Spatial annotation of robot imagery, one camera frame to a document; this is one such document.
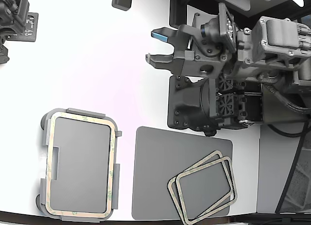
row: metal bracket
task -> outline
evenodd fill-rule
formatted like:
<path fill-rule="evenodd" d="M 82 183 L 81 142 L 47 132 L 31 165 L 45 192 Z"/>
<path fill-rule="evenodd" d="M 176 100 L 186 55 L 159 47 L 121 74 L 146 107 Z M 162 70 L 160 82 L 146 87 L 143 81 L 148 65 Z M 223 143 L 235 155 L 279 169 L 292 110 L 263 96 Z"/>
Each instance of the metal bracket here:
<path fill-rule="evenodd" d="M 190 0 L 170 0 L 170 26 L 187 24 L 187 4 Z"/>

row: cable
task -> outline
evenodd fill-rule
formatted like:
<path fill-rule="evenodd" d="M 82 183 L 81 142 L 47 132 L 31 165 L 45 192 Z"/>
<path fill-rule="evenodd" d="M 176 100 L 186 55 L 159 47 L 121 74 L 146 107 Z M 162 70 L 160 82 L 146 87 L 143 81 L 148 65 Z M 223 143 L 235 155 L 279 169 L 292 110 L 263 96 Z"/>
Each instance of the cable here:
<path fill-rule="evenodd" d="M 295 104 L 293 104 L 292 102 L 290 102 L 286 97 L 284 97 L 283 95 L 281 95 L 281 93 L 273 86 L 273 85 L 267 85 L 264 84 L 264 86 L 271 92 L 273 93 L 276 98 L 282 103 L 284 104 L 287 108 L 289 108 L 290 110 L 300 113 L 300 114 L 311 114 L 311 108 L 306 108 L 306 107 L 299 107 Z"/>
<path fill-rule="evenodd" d="M 311 131 L 311 126 L 309 128 L 307 128 L 306 130 L 300 132 L 300 133 L 297 133 L 297 134 L 290 134 L 290 133 L 286 133 L 286 132 L 283 132 L 281 130 L 279 130 L 278 128 L 276 128 L 274 125 L 272 124 L 269 124 L 268 125 L 270 129 L 272 129 L 274 132 L 276 132 L 277 134 L 279 135 L 282 135 L 284 137 L 287 137 L 287 138 L 298 138 L 304 134 L 307 134 L 308 132 Z"/>
<path fill-rule="evenodd" d="M 270 220 L 270 221 L 266 221 L 260 225 L 266 225 L 266 224 L 269 224 L 269 223 L 272 223 L 272 222 L 281 222 L 282 220 L 281 219 L 274 219 L 274 220 Z"/>
<path fill-rule="evenodd" d="M 273 222 L 282 222 L 282 221 L 283 221 L 283 219 L 274 219 L 274 220 L 266 221 L 266 222 L 264 222 L 264 223 L 262 223 L 262 224 L 260 224 L 260 225 L 267 225 L 267 224 L 269 224 L 269 223 L 273 223 Z M 292 222 L 294 222 L 294 221 L 297 221 L 297 222 L 311 222 L 310 219 L 291 219 L 291 221 L 292 221 Z"/>

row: screw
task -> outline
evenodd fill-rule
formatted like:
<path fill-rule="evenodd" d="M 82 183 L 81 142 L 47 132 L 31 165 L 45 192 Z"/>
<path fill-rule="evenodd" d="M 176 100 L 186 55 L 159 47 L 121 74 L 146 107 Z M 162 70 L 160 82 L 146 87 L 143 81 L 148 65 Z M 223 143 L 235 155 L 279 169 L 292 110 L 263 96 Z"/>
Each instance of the screw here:
<path fill-rule="evenodd" d="M 244 34 L 245 34 L 245 35 L 251 34 L 251 29 L 245 27 L 245 28 L 244 28 Z"/>
<path fill-rule="evenodd" d="M 246 58 L 246 59 L 245 59 L 245 63 L 249 65 L 249 64 L 251 63 L 251 59 Z"/>
<path fill-rule="evenodd" d="M 261 41 L 261 44 L 262 44 L 263 46 L 267 46 L 268 42 L 267 42 L 267 40 L 264 40 L 264 39 L 263 39 L 263 40 Z"/>

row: tan gasket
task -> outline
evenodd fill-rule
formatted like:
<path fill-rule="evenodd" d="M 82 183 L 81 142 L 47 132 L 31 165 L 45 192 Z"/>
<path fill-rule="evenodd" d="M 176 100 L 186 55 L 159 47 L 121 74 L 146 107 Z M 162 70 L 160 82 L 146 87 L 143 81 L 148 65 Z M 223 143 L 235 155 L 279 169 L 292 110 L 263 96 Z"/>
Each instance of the tan gasket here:
<path fill-rule="evenodd" d="M 55 132 L 55 122 L 56 119 L 62 117 L 67 119 L 72 119 L 76 121 L 84 121 L 95 124 L 103 124 L 110 127 L 110 147 L 109 147 L 109 166 L 108 166 L 108 189 L 107 189 L 107 205 L 106 211 L 104 213 L 88 213 L 88 212 L 75 212 L 75 211 L 61 211 L 54 210 L 51 208 L 51 171 L 52 171 L 52 157 L 53 157 L 53 142 L 54 142 L 54 132 Z M 50 126 L 50 139 L 48 145 L 48 160 L 47 160 L 47 170 L 46 170 L 46 203 L 45 207 L 50 214 L 59 216 L 74 216 L 74 217 L 86 217 L 86 218 L 106 218 L 111 212 L 111 197 L 112 197 L 112 181 L 113 181 L 113 167 L 114 167 L 114 151 L 115 151 L 115 140 L 116 140 L 116 127 L 113 122 L 108 120 L 103 120 L 99 118 L 80 116 L 66 112 L 56 112 L 51 117 Z"/>
<path fill-rule="evenodd" d="M 214 157 L 215 155 L 218 155 L 219 158 L 222 158 L 222 157 L 223 157 L 223 154 L 222 154 L 220 151 L 214 151 L 214 152 L 212 152 L 211 154 L 209 154 L 208 156 L 206 156 L 206 157 L 204 157 L 203 159 L 201 159 L 199 162 L 193 164 L 191 167 L 189 167 L 189 168 L 187 168 L 186 170 L 184 170 L 184 172 L 186 172 L 186 171 L 188 171 L 188 170 L 191 170 L 191 169 L 194 169 L 194 168 L 196 168 L 196 167 L 199 167 L 200 165 L 202 165 L 203 163 L 205 163 L 206 161 L 208 161 L 209 159 L 211 159 L 211 158 Z M 226 174 L 226 176 L 228 177 L 228 176 L 229 176 L 229 172 L 228 172 L 228 169 L 227 169 L 225 163 L 222 162 L 222 165 L 223 165 L 225 174 Z M 175 204 L 176 210 L 177 210 L 177 212 L 178 212 L 178 214 L 179 214 L 179 217 L 180 217 L 181 221 L 183 222 L 183 224 L 185 224 L 185 220 L 184 220 L 184 216 L 183 216 L 183 213 L 182 213 L 182 209 L 180 208 L 180 205 L 179 205 L 179 203 L 178 203 L 178 200 L 177 200 L 176 195 L 175 195 L 175 193 L 174 193 L 174 191 L 173 191 L 173 188 L 172 188 L 172 185 L 173 185 L 173 183 L 176 181 L 176 178 L 177 178 L 177 177 L 175 176 L 175 177 L 173 177 L 171 180 L 169 180 L 167 186 L 168 186 L 168 190 L 169 190 L 169 193 L 170 193 L 170 195 L 171 195 L 171 198 L 172 198 L 172 200 L 173 200 L 173 202 L 174 202 L 174 204 Z M 223 201 L 224 201 L 225 199 L 227 199 L 228 197 L 230 197 L 230 195 L 228 195 L 228 196 L 225 195 L 225 196 L 222 198 L 223 200 L 221 199 L 221 200 L 219 200 L 218 202 L 216 202 L 215 204 L 211 205 L 211 207 L 208 208 L 208 210 L 204 211 L 204 212 L 203 212 L 202 214 L 200 214 L 199 216 L 202 216 L 204 213 L 208 213 L 208 212 L 212 211 L 214 208 L 216 208 L 218 205 L 220 205 L 220 203 L 223 202 Z"/>
<path fill-rule="evenodd" d="M 231 171 L 231 180 L 229 181 L 229 184 L 230 184 L 230 188 L 233 187 L 233 194 L 234 194 L 234 198 L 233 200 L 231 200 L 230 202 L 218 207 L 217 209 L 214 209 L 213 211 L 210 211 L 210 212 L 207 212 L 208 210 L 210 210 L 210 208 L 208 208 L 206 211 L 204 211 L 202 213 L 202 216 L 190 221 L 188 219 L 188 216 L 187 216 L 187 211 L 186 211 L 186 206 L 185 206 L 185 202 L 184 202 L 184 198 L 183 198 L 183 195 L 182 195 L 182 189 L 181 189 L 181 186 L 180 186 L 180 178 L 184 177 L 184 176 L 187 176 L 189 174 L 192 174 L 192 173 L 195 173 L 195 172 L 198 172 L 200 170 L 203 170 L 205 168 L 208 168 L 208 167 L 211 167 L 217 163 L 221 163 L 221 162 L 224 162 L 224 161 L 228 161 L 229 162 L 229 167 L 230 167 L 230 171 Z M 185 220 L 185 224 L 187 225 L 193 225 L 219 211 L 221 211 L 222 209 L 232 205 L 233 203 L 236 202 L 237 198 L 238 198 L 238 195 L 237 195 L 237 190 L 236 190 L 236 184 L 235 184 L 235 179 L 234 179 L 234 174 L 233 174 L 233 169 L 232 169 L 232 162 L 231 162 L 231 159 L 229 157 L 223 157 L 223 158 L 220 158 L 220 159 L 217 159 L 213 162 L 210 162 L 210 163 L 207 163 L 207 164 L 204 164 L 202 166 L 199 166 L 197 168 L 194 168 L 194 169 L 191 169 L 191 170 L 188 170 L 186 172 L 183 172 L 183 173 L 180 173 L 177 178 L 176 178 L 176 185 L 177 185 L 177 189 L 178 189 L 178 194 L 179 194 L 179 198 L 180 198 L 180 204 L 182 206 L 182 212 L 183 212 L 183 215 L 184 215 L 184 220 Z"/>

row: white table surface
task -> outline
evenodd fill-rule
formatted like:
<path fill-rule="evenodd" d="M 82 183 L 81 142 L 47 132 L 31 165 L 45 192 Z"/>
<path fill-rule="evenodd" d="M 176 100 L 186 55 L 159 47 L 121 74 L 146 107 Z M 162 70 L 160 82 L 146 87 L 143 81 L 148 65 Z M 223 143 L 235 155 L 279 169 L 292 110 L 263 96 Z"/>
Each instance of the white table surface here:
<path fill-rule="evenodd" d="M 112 0 L 29 1 L 30 11 L 39 13 L 37 41 L 6 42 L 11 60 L 0 66 L 0 211 L 42 215 L 35 205 L 47 154 L 40 120 L 54 108 L 72 107 L 105 113 L 123 131 L 119 209 L 110 220 L 133 220 L 136 130 L 169 130 L 170 72 L 145 62 L 148 52 L 173 51 L 150 37 L 168 26 L 169 0 L 133 0 L 128 12 L 113 8 Z M 189 7 L 190 21 L 196 11 Z M 239 195 L 229 215 L 256 212 L 259 126 L 216 137 L 233 142 Z"/>

